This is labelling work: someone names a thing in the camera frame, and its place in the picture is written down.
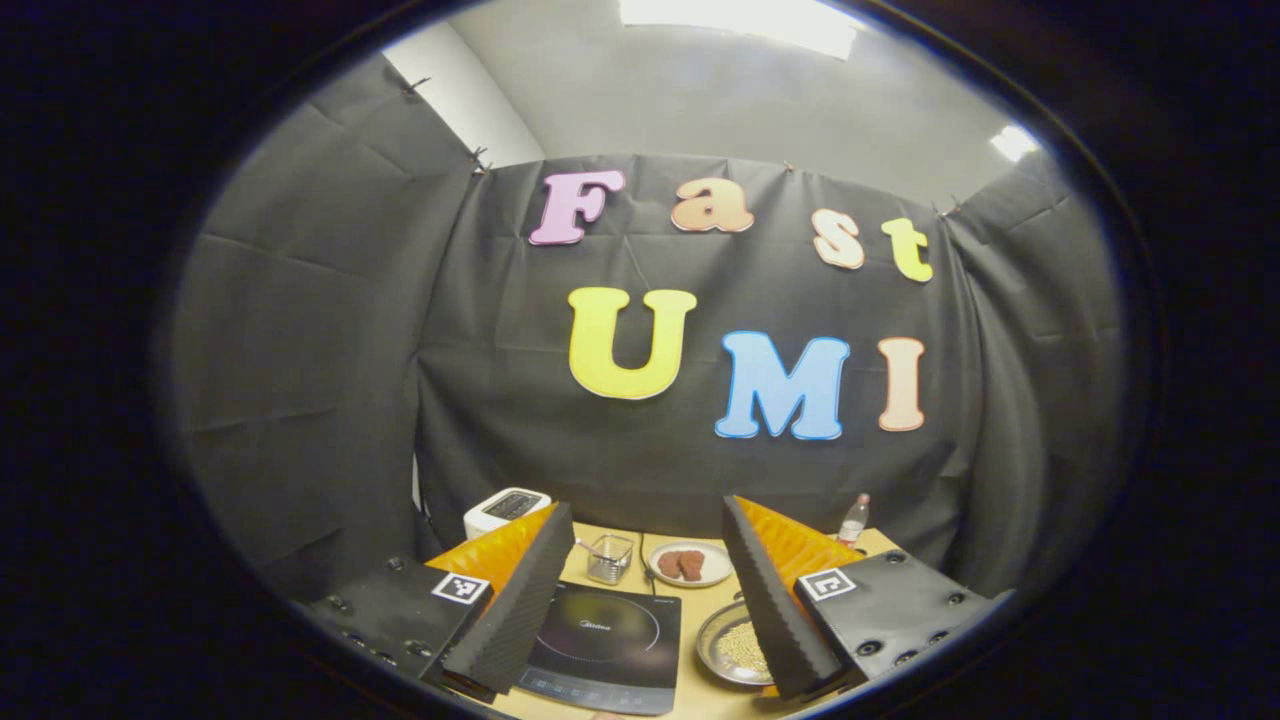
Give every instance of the yellow letter u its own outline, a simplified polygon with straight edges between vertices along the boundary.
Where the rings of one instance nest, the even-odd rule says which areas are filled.
[[[580,287],[568,293],[573,332],[568,340],[568,369],[586,389],[604,397],[644,400],[671,387],[680,372],[685,343],[685,315],[698,299],[682,290],[653,290],[644,304],[653,309],[653,350],[644,368],[613,363],[613,331],[618,310],[631,302],[625,290]]]

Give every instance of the plastic bottle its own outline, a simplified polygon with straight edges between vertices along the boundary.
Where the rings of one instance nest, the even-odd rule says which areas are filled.
[[[840,533],[836,534],[836,539],[844,543],[846,547],[854,547],[858,542],[858,536],[863,534],[863,528],[867,527],[867,519],[870,516],[872,496],[863,495],[858,496],[858,502],[849,509],[845,515],[845,520],[840,524]]]

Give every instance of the black induction cooker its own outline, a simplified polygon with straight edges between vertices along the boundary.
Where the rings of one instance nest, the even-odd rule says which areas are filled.
[[[516,683],[562,702],[662,715],[676,700],[680,598],[558,583]]]

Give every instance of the black backdrop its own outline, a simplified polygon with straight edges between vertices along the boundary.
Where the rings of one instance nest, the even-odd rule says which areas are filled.
[[[1106,509],[1120,393],[1143,388],[1124,387],[1106,233],[1042,152],[945,217],[744,160],[617,155],[476,176],[406,79],[376,56],[285,118],[182,273],[184,450],[228,536],[291,596],[461,542],[462,514],[507,486],[570,501],[579,520],[701,537],[719,536],[726,493],[835,532],[869,492],[876,527],[988,594],[1051,578]],[[530,245],[541,179],[602,169],[628,182],[586,237]],[[675,188],[701,177],[737,182],[755,223],[675,228]],[[819,208],[859,223],[863,268],[819,260]],[[925,283],[899,273],[879,231],[904,217],[929,237]],[[649,355],[646,291],[699,299],[671,388],[621,401],[576,383],[566,299],[584,286],[632,296],[614,341],[625,366]],[[732,331],[767,333],[787,368],[815,337],[850,343],[842,434],[717,437]],[[877,343],[901,336],[925,346],[925,423],[891,433],[877,427]],[[408,500],[415,450],[429,525]]]

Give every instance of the letter m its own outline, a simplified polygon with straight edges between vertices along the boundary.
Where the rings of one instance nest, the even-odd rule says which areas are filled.
[[[836,439],[841,427],[836,419],[840,402],[840,369],[849,357],[849,343],[833,337],[818,337],[787,374],[769,336],[758,332],[732,332],[724,336],[724,350],[733,356],[733,380],[728,391],[728,413],[716,423],[721,437],[749,438],[760,432],[751,416],[755,404],[778,437],[797,407],[800,419],[791,434],[800,439]]]

